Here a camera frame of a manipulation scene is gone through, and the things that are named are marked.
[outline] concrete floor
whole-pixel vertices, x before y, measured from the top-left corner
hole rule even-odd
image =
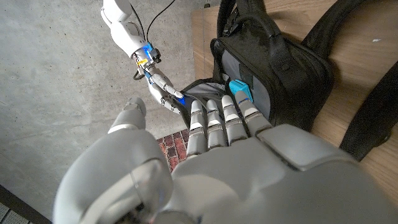
[[[0,1],[0,184],[49,219],[64,173],[128,98],[145,101],[156,138],[185,128],[132,79],[136,67],[112,41],[102,0],[83,2]],[[131,2],[146,28],[170,0]],[[159,68],[177,89],[194,80],[190,13],[206,2],[220,0],[177,0],[151,27]]]

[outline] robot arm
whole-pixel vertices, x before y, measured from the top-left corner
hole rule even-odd
[[[170,174],[144,131],[144,102],[131,99],[65,174],[53,222],[397,223],[397,209],[347,153],[272,127],[244,92],[235,100],[224,96],[221,110],[192,103],[187,160]]]
[[[101,8],[101,16],[111,29],[112,39],[129,58],[135,60],[138,72],[145,76],[152,96],[167,109],[180,114],[171,97],[183,98],[183,95],[155,67],[160,62],[160,52],[145,41],[138,26],[133,22],[126,22],[131,14],[132,6],[128,0],[104,0]]]

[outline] brick surface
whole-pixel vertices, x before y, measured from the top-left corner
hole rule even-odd
[[[171,135],[164,137],[164,142],[166,143],[166,147],[173,146],[173,137]]]
[[[174,156],[169,158],[169,164],[170,164],[170,171],[173,171],[175,166],[178,164],[178,157]]]
[[[170,171],[173,171],[179,162],[187,158],[188,138],[189,132],[186,129],[157,140],[169,163]]]
[[[189,131],[187,129],[181,131],[182,137],[184,139],[184,142],[188,142],[189,138]]]
[[[187,149],[185,148],[184,142],[181,138],[174,139],[175,148],[177,150],[178,158],[183,160],[187,157]]]
[[[170,158],[170,157],[173,157],[173,156],[176,156],[177,155],[177,152],[175,152],[175,147],[173,146],[173,147],[170,147],[170,148],[167,148],[167,156]]]
[[[174,139],[176,139],[176,138],[181,138],[181,133],[180,133],[180,132],[174,133],[174,134],[173,134],[173,138],[174,138]]]
[[[160,138],[160,139],[157,140],[157,143],[159,143],[159,144],[162,143],[162,142],[163,142],[163,138]]]
[[[167,159],[167,152],[166,152],[166,147],[164,146],[164,143],[159,143],[160,149],[162,150],[164,156]]]

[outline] backpack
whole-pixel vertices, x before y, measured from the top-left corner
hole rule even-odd
[[[262,0],[222,0],[217,38],[210,45],[215,59],[213,78],[197,80],[182,90],[185,104],[180,103],[179,109],[187,126],[193,100],[200,100],[204,106],[207,100],[215,100],[222,109],[222,96],[232,95],[230,81],[242,80],[251,91],[253,103],[272,125],[291,124],[311,131],[333,88],[328,56],[334,37],[347,15],[363,1],[338,0],[297,43],[281,34]],[[398,121],[396,80],[395,65],[375,87],[376,93],[369,95],[371,98],[364,102],[346,132],[340,147],[357,160],[383,143]],[[386,112],[367,123],[366,118],[378,105]]]

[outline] black cable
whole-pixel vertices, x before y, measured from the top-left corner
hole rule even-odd
[[[173,0],[165,9],[163,9],[158,15],[156,15],[156,16],[154,17],[154,19],[152,20],[152,22],[150,22],[149,27],[148,27],[148,30],[147,30],[147,41],[149,41],[149,39],[148,39],[148,32],[149,32],[149,29],[150,29],[152,23],[154,23],[155,19],[156,19],[158,16],[160,16],[164,11],[166,11],[166,9],[168,9],[174,2],[175,2],[175,0]]]
[[[138,20],[139,26],[141,27],[141,30],[142,30],[142,34],[144,35],[144,40],[146,40],[146,39],[145,39],[144,27],[142,26],[141,20],[139,19],[139,16],[138,16],[138,14],[137,14],[136,10],[134,9],[134,7],[132,6],[132,4],[130,4],[130,6],[131,6],[131,9],[132,9],[132,11],[133,11],[134,15],[136,15],[136,17],[137,17],[137,20]]]
[[[138,75],[138,71],[137,71],[136,74],[132,77],[132,79],[133,79],[133,80],[140,80],[141,78],[144,78],[144,77],[145,77],[145,75],[140,75],[140,76],[138,76],[138,78],[137,78],[137,75]]]

